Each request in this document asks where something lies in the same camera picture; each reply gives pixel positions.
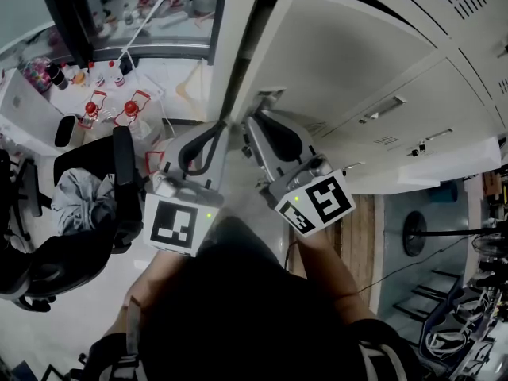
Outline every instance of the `black cable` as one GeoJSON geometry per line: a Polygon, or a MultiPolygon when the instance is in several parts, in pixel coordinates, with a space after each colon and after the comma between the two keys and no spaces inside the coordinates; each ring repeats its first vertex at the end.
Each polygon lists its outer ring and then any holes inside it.
{"type": "Polygon", "coordinates": [[[286,251],[286,259],[284,260],[284,269],[287,271],[287,261],[289,260],[289,252],[291,250],[291,247],[293,247],[296,243],[298,243],[297,241],[293,241],[291,244],[289,244],[287,246],[287,251],[286,251]]]}
{"type": "Polygon", "coordinates": [[[402,267],[402,268],[399,268],[398,270],[395,270],[393,272],[391,272],[390,274],[388,274],[387,276],[385,277],[382,277],[379,281],[376,281],[374,283],[371,283],[369,286],[365,287],[364,289],[361,289],[359,290],[358,292],[363,292],[365,291],[366,289],[370,288],[370,287],[373,287],[374,285],[378,284],[378,283],[381,283],[382,281],[384,281],[386,278],[388,277],[391,277],[393,274],[397,274],[397,272],[400,272],[402,270],[405,270],[406,268],[409,268],[409,267],[413,267],[414,265],[418,265],[418,264],[423,264],[424,262],[426,262],[427,260],[430,260],[432,257],[434,257],[436,254],[440,253],[440,252],[445,252],[446,250],[448,250],[449,248],[453,247],[454,245],[460,243],[462,240],[466,239],[466,238],[469,238],[469,237],[472,237],[474,236],[475,234],[472,234],[471,236],[466,236],[466,237],[462,237],[460,238],[459,240],[457,240],[455,243],[452,243],[444,248],[441,248],[439,250],[437,250],[436,252],[433,252],[430,256],[428,256],[427,258],[423,259],[422,261],[418,261],[416,263],[412,263],[412,264],[409,264],[409,265],[406,265],[405,267],[402,267]]]}

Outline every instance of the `gray cloth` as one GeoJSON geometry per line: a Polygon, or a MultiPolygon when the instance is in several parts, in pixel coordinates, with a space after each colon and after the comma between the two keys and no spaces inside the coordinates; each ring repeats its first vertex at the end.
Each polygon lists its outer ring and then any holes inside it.
{"type": "Polygon", "coordinates": [[[85,169],[68,169],[56,185],[51,209],[60,236],[94,230],[105,217],[113,220],[114,174],[101,182],[85,169]]]}

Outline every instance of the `person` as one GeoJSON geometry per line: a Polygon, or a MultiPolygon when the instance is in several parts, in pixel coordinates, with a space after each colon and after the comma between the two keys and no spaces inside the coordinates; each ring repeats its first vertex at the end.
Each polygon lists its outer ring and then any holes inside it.
{"type": "Polygon", "coordinates": [[[195,258],[157,252],[82,379],[421,379],[412,348],[364,304],[325,233],[298,248],[307,280],[236,217],[195,258]]]}

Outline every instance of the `chair armrest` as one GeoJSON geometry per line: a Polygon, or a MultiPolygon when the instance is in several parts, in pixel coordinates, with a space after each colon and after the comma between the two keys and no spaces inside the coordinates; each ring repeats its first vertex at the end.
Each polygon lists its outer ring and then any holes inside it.
{"type": "Polygon", "coordinates": [[[136,162],[134,144],[128,127],[113,129],[114,169],[117,185],[129,185],[134,182],[136,162]]]}

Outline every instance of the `gray floor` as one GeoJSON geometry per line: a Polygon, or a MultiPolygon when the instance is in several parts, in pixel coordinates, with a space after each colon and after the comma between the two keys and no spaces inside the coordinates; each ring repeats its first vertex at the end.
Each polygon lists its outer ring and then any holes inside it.
{"type": "MultiPolygon", "coordinates": [[[[439,249],[458,241],[461,237],[428,237],[425,248],[419,256],[410,257],[402,246],[402,227],[406,216],[418,210],[425,216],[427,229],[430,231],[458,230],[468,228],[468,197],[464,185],[459,185],[459,198],[455,203],[432,203],[426,190],[386,196],[384,261],[383,276],[405,267],[408,264],[422,261],[439,249]]],[[[400,314],[392,306],[401,302],[412,304],[414,296],[411,290],[418,284],[432,285],[447,291],[453,280],[431,272],[433,269],[454,274],[462,274],[468,250],[468,240],[463,239],[445,252],[440,252],[426,262],[392,275],[383,281],[379,301],[378,315],[392,325],[409,340],[418,342],[421,326],[400,314]]],[[[426,300],[427,306],[420,306],[426,311],[433,308],[434,302],[426,300]]]]}

